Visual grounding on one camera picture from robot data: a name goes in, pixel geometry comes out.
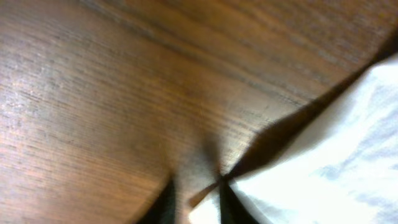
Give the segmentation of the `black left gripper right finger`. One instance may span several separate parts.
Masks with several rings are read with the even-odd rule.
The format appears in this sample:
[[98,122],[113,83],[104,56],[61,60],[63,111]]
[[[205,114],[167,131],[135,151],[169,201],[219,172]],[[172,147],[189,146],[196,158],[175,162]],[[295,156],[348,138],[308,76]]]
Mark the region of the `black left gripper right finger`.
[[259,224],[245,209],[223,176],[220,177],[219,191],[222,224]]

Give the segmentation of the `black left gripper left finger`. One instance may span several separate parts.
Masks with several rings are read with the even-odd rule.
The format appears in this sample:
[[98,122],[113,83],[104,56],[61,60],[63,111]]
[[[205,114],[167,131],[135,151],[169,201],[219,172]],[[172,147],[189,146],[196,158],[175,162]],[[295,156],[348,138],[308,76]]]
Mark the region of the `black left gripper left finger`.
[[175,224],[176,189],[173,177],[137,224]]

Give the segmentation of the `white t-shirt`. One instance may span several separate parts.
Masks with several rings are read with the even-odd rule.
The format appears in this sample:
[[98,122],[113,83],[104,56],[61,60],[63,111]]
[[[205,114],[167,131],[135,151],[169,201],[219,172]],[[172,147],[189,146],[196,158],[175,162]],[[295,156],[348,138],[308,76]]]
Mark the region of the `white t-shirt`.
[[[270,167],[229,186],[259,223],[396,223],[397,56],[366,70]],[[219,189],[189,219],[221,223]]]

